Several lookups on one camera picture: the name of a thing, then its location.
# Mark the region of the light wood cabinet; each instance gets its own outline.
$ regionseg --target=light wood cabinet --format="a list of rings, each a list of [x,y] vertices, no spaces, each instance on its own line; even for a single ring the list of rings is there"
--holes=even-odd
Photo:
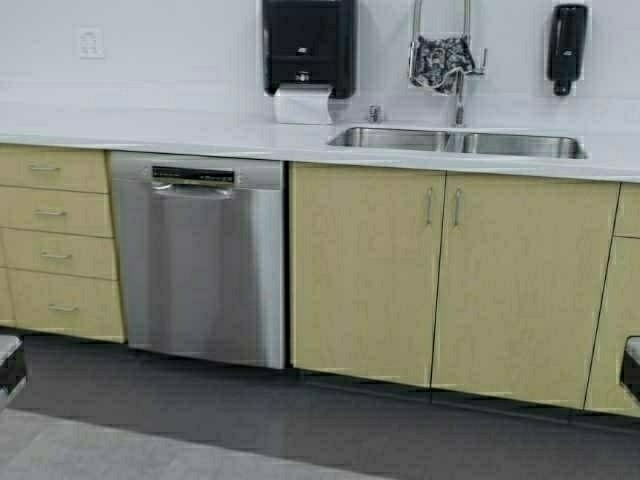
[[[616,238],[598,327],[585,409],[640,417],[640,402],[620,382],[629,337],[640,336],[640,240]]]
[[[0,225],[25,230],[111,238],[108,195],[26,188],[0,188],[8,205]]]
[[[107,193],[104,152],[0,146],[0,185]]]
[[[444,175],[291,169],[297,368],[426,386]]]
[[[62,275],[117,280],[110,238],[80,237],[5,228],[7,266]]]
[[[640,185],[622,185],[616,235],[640,238]]]
[[[15,326],[7,270],[5,268],[0,268],[0,325],[6,327]]]
[[[9,276],[19,328],[124,340],[116,282],[16,270]]]
[[[582,408],[618,189],[447,178],[433,387]]]
[[[0,145],[0,323],[124,341],[108,192],[104,152]]]

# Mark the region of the backsplash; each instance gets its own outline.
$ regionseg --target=backsplash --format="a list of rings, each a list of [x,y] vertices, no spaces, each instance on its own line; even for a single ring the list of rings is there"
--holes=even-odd
[[[559,99],[545,79],[551,0],[472,0],[473,49],[489,49],[487,75],[468,82],[475,127],[640,131],[634,54],[640,6],[591,0],[583,79]],[[272,117],[263,93],[260,0],[22,0],[0,18],[0,101],[83,108],[196,110]],[[452,99],[406,79],[412,0],[360,0],[358,88],[335,106],[362,120],[449,125]],[[463,0],[425,0],[423,28],[459,31]],[[74,29],[103,30],[104,59],[80,59]]]

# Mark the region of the drawer handle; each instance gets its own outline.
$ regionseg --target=drawer handle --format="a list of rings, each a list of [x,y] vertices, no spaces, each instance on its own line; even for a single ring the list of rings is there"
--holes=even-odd
[[[64,210],[43,210],[41,208],[37,209],[35,213],[39,217],[64,217],[67,215]]]
[[[431,225],[431,210],[433,207],[433,188],[430,188],[427,192],[427,225]]]
[[[53,172],[59,172],[61,170],[60,167],[47,167],[47,166],[41,166],[41,165],[29,165],[29,170],[31,170],[32,172],[49,172],[49,173],[53,173]]]
[[[453,213],[453,226],[458,227],[460,225],[460,203],[462,202],[462,190],[456,191],[456,208]]]
[[[42,258],[49,258],[51,260],[71,260],[72,255],[68,254],[68,255],[55,255],[53,253],[48,253],[48,252],[40,252],[40,256]]]
[[[49,310],[52,312],[73,313],[78,311],[78,307],[70,307],[68,305],[56,305],[55,303],[49,304]]]

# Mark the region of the double sink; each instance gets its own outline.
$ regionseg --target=double sink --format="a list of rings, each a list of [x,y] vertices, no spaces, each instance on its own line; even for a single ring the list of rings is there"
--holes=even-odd
[[[357,127],[344,131],[329,142],[329,145],[565,159],[587,156],[580,142],[568,137],[453,133],[435,130]]]

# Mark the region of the faucet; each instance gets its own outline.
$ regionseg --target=faucet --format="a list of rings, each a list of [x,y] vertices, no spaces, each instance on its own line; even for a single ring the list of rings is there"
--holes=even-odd
[[[420,36],[420,26],[422,23],[422,2],[423,0],[415,0],[413,5],[413,22],[411,30],[411,49],[409,56],[409,80],[416,86],[420,84],[415,80],[415,68],[416,68],[416,54],[419,46],[418,37]],[[466,40],[467,45],[471,48],[471,0],[464,0],[464,27],[462,36]],[[483,49],[482,66],[474,69],[467,75],[484,75],[487,67],[487,55],[488,50]],[[456,77],[456,103],[455,103],[455,117],[453,126],[455,128],[464,128],[464,100],[465,100],[465,82],[466,75],[464,73],[458,73]]]

